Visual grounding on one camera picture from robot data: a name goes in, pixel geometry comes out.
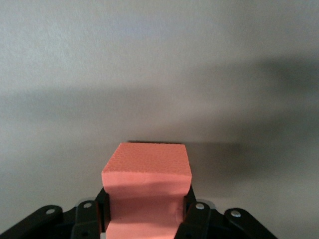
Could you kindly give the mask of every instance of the block front face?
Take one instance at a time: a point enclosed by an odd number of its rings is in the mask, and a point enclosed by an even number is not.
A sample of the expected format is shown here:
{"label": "block front face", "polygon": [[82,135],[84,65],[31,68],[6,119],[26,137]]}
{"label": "block front face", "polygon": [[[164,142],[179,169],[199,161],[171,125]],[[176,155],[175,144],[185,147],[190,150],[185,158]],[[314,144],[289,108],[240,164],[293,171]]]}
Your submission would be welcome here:
{"label": "block front face", "polygon": [[182,144],[121,143],[102,171],[108,239],[174,238],[191,171]]}

